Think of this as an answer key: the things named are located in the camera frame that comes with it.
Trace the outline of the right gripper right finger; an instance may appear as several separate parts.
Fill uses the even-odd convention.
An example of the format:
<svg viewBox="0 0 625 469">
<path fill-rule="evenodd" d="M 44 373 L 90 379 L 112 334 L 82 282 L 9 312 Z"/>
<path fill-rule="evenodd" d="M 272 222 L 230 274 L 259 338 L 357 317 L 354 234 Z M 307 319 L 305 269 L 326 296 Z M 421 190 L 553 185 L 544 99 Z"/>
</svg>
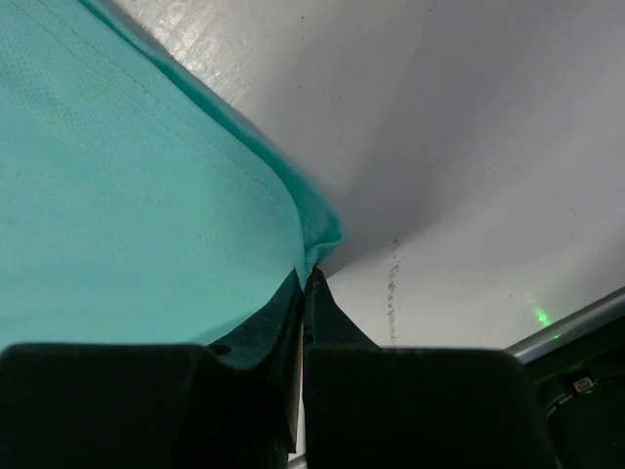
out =
<svg viewBox="0 0 625 469">
<path fill-rule="evenodd" d="M 311 468 L 553 468 L 521 363 L 496 350 L 383 348 L 314 270 L 303 398 Z"/>
</svg>

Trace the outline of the teal t-shirt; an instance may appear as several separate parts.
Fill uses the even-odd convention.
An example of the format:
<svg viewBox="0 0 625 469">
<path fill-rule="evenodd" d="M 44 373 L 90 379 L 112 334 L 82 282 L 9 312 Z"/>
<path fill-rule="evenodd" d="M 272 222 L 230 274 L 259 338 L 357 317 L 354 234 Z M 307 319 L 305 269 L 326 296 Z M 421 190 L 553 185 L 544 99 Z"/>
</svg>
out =
<svg viewBox="0 0 625 469">
<path fill-rule="evenodd" d="M 3 346 L 206 345 L 342 237 L 272 144 L 105 3 L 2 3 Z"/>
</svg>

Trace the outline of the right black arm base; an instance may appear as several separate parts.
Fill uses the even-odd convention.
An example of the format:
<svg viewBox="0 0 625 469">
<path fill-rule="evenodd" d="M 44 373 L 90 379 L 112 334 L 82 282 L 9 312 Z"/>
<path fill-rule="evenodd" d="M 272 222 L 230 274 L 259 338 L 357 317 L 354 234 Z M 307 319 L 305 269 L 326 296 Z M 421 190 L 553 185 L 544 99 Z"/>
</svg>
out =
<svg viewBox="0 0 625 469">
<path fill-rule="evenodd" d="M 561 468 L 624 466 L 624 340 L 592 335 L 526 365 Z"/>
</svg>

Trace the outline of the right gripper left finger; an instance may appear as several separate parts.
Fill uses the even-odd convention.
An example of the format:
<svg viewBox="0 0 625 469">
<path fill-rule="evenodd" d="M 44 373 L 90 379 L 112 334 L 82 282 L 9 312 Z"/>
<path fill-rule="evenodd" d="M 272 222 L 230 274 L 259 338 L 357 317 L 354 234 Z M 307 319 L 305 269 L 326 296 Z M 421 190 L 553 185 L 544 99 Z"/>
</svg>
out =
<svg viewBox="0 0 625 469">
<path fill-rule="evenodd" d="M 206 345 L 18 344 L 1 355 L 5 468 L 283 468 L 297 441 L 304 295 Z"/>
</svg>

